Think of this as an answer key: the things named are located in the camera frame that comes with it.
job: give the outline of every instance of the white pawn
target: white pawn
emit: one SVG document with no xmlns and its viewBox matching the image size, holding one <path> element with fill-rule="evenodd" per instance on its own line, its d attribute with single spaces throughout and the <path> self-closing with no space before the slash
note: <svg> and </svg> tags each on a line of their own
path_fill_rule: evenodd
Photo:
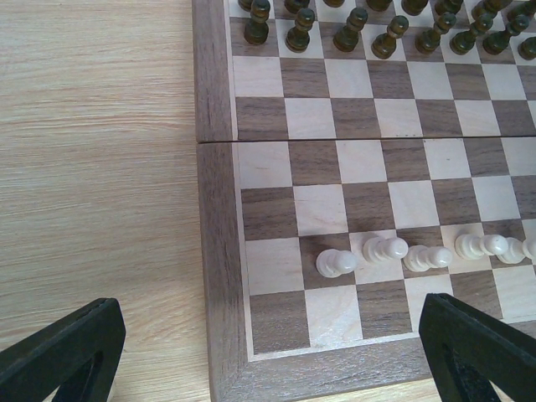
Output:
<svg viewBox="0 0 536 402">
<path fill-rule="evenodd" d="M 508 237 L 506 241 L 508 242 L 507 252 L 497 256 L 503 263 L 518 264 L 525 257 L 536 260 L 536 239 L 526 239 L 521 242 L 513 237 Z"/>
<path fill-rule="evenodd" d="M 400 237 L 373 237 L 365 242 L 363 256 L 370 263 L 381 264 L 389 260 L 402 260 L 408 254 L 408 249 L 408 244 Z"/>
<path fill-rule="evenodd" d="M 454 242 L 456 253 L 464 260 L 480 260 L 484 255 L 501 255 L 508 251 L 508 242 L 499 234 L 483 237 L 462 234 Z"/>
<path fill-rule="evenodd" d="M 326 278 L 349 274 L 358 267 L 358 257 L 351 251 L 324 250 L 317 258 L 317 269 Z"/>
<path fill-rule="evenodd" d="M 446 247 L 425 247 L 414 245 L 410 247 L 404 264 L 413 272 L 424 272 L 430 268 L 445 268 L 452 262 L 452 251 Z"/>
</svg>

